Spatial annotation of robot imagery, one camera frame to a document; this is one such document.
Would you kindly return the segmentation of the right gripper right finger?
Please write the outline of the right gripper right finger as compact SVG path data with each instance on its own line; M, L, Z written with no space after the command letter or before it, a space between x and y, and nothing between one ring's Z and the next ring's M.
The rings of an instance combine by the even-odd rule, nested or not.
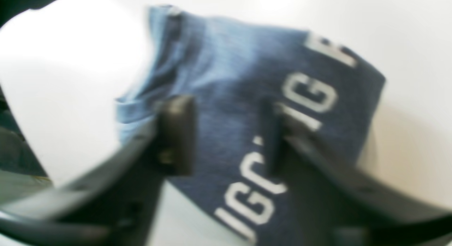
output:
M266 174L288 188L304 246L446 246L451 210L392 189L348 164L280 103L260 100Z

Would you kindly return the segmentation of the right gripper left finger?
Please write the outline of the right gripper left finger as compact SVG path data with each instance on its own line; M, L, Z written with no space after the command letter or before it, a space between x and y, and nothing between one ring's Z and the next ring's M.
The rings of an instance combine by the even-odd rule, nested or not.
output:
M190 176L195 98L157 103L156 115L83 176L1 207L1 235L30 246L143 246L166 177Z

